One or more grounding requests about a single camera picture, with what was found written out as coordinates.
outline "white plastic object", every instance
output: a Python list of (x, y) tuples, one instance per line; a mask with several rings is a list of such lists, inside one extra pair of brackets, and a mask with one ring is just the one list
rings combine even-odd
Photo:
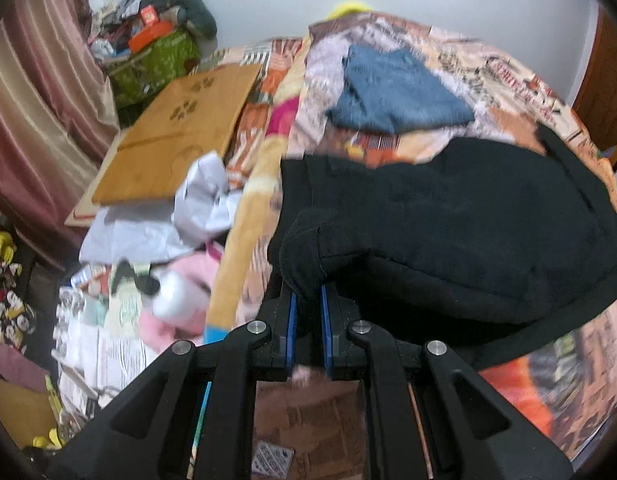
[(176, 270), (156, 269), (151, 275), (159, 280), (159, 292), (153, 297), (142, 295), (142, 303), (157, 319), (185, 325), (197, 311), (208, 308), (210, 294)]

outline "bed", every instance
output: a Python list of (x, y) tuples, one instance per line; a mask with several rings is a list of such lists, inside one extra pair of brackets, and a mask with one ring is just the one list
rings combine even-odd
[[(325, 111), (341, 93), (341, 58), (352, 43), (418, 52), (448, 89), (472, 104), (475, 121), (400, 137), (333, 126)], [(455, 136), (488, 138), (542, 152), (534, 137), (535, 122), (542, 121), (604, 182), (617, 211), (611, 165), (577, 115), (533, 71), (475, 38), (364, 12), (316, 23), (302, 40), (278, 39), (219, 51), (201, 70), (227, 62), (263, 62), (265, 68), (259, 100), (246, 106), (228, 163), (232, 184), (243, 186), (244, 196), (214, 283), (207, 317), (213, 326), (228, 330), (253, 319), (266, 293), (272, 270), (266, 251), (283, 200), (282, 157), (327, 153), (373, 167), (396, 161), (417, 164), (431, 160)], [(304, 448), (341, 447), (341, 454), (333, 451), (326, 460), (330, 460), (327, 473), (349, 472), (351, 478), (360, 474), (365, 447), (351, 425), (342, 423), (354, 418), (351, 410), (359, 410), (356, 386), (328, 384), (314, 372), (302, 373), (301, 387), (267, 386), (258, 391), (256, 439), (302, 448), (288, 440), (300, 438), (294, 432), (298, 420), (315, 428), (322, 428), (323, 420), (308, 422), (310, 417), (292, 413), (339, 413), (333, 416), (339, 427), (314, 431), (313, 442)], [(595, 435), (617, 411), (617, 300), (578, 330), (482, 375), (577, 467), (593, 451)], [(341, 418), (343, 412), (349, 415)], [(363, 425), (355, 423), (353, 428), (361, 430)], [(296, 452), (295, 468), (311, 462), (304, 448)], [(293, 471), (290, 477), (300, 478)]]

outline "wooden board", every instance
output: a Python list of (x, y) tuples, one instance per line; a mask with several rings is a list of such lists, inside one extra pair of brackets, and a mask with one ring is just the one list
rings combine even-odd
[(617, 27), (603, 10), (573, 109), (601, 150), (617, 145)]
[(93, 202), (175, 196), (196, 158), (226, 154), (261, 67), (229, 64), (172, 81), (120, 143)]

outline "wooden door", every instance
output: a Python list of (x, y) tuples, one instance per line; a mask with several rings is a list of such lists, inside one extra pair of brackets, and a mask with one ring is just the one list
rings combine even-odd
[(603, 10), (573, 108), (601, 150), (617, 145), (617, 27)]

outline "blue denim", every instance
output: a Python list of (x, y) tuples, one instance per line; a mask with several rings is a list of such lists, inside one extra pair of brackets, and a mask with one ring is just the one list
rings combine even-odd
[(328, 111), (336, 126), (399, 135), (475, 119), (408, 50), (383, 53), (355, 44), (343, 63), (344, 88)]

